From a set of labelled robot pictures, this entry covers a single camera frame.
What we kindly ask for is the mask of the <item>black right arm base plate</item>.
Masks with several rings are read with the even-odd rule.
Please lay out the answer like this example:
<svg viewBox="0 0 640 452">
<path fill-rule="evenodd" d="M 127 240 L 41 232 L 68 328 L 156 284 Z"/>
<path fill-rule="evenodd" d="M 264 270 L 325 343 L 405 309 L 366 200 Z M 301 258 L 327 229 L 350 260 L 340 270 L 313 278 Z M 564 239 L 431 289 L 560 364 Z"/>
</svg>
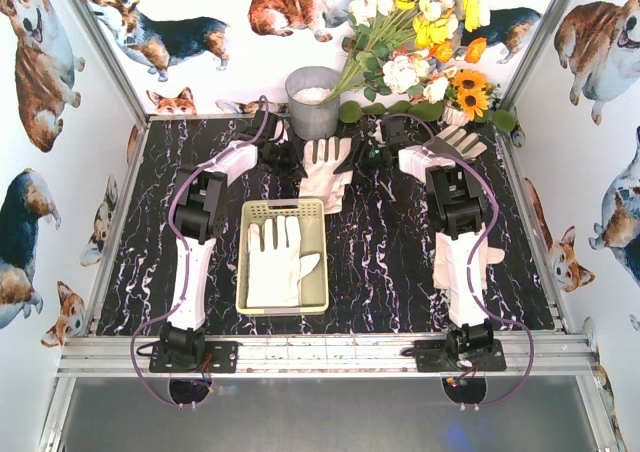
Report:
<svg viewBox="0 0 640 452">
<path fill-rule="evenodd" d="M 454 353 L 444 340 L 416 340 L 400 351 L 413 358 L 419 372 L 463 372 L 476 367 L 479 372 L 503 372 L 507 369 L 503 347 L 494 340 L 487 347 Z"/>
</svg>

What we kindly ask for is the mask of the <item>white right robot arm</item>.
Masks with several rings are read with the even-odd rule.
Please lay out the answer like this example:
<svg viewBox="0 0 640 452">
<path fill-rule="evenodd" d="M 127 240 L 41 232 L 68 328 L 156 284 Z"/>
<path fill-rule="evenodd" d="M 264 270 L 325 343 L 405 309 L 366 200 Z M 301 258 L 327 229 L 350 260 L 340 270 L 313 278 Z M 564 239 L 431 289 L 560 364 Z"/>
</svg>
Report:
<svg viewBox="0 0 640 452">
<path fill-rule="evenodd" d="M 486 150 L 475 133 L 448 125 L 420 145 L 405 130 L 403 114 L 381 124 L 383 145 L 356 139 L 337 174 L 366 173 L 382 167 L 398 169 L 425 185 L 427 213 L 435 230 L 433 285 L 449 294 L 449 320 L 444 349 L 453 360 L 489 352 L 493 328 L 483 309 L 483 275 L 488 250 L 487 204 L 475 159 Z"/>
</svg>

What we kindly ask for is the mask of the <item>white grey work glove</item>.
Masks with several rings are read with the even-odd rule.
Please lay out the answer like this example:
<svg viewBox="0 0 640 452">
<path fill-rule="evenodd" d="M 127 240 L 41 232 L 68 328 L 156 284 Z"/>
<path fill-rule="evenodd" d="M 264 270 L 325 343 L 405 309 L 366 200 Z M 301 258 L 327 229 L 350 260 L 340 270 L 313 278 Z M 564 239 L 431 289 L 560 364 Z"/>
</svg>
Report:
<svg viewBox="0 0 640 452">
<path fill-rule="evenodd" d="M 301 281 L 318 265 L 321 254 L 301 254 L 301 230 L 296 216 L 279 215 L 248 229 L 249 308 L 297 307 Z"/>
</svg>

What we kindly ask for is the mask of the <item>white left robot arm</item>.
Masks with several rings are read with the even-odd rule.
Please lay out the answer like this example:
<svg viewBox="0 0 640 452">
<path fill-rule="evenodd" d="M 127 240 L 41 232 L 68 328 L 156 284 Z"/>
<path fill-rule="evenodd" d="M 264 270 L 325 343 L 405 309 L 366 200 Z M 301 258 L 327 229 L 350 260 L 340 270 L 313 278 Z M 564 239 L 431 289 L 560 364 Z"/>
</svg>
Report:
<svg viewBox="0 0 640 452">
<path fill-rule="evenodd" d="M 228 186 L 256 167 L 258 157 L 257 146 L 234 141 L 202 165 L 179 170 L 169 210 L 178 251 L 176 285 L 160 343 L 165 350 L 195 363 L 204 354 L 204 292 L 211 254 L 226 223 Z M 261 224 L 251 222 L 244 238 L 245 307 L 271 312 L 301 306 L 302 281 L 317 268 L 321 254 L 302 253 L 299 219 L 278 215 Z"/>
</svg>

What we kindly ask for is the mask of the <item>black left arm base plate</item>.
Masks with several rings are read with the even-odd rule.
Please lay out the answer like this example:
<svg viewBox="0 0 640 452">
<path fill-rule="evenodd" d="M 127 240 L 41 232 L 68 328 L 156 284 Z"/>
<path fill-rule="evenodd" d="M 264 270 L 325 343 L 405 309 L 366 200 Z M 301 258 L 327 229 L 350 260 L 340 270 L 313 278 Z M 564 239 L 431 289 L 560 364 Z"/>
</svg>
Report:
<svg viewBox="0 0 640 452">
<path fill-rule="evenodd" d="M 238 361 L 235 341 L 205 341 L 193 347 L 156 344 L 152 348 L 148 370 L 151 373 L 233 374 Z"/>
</svg>

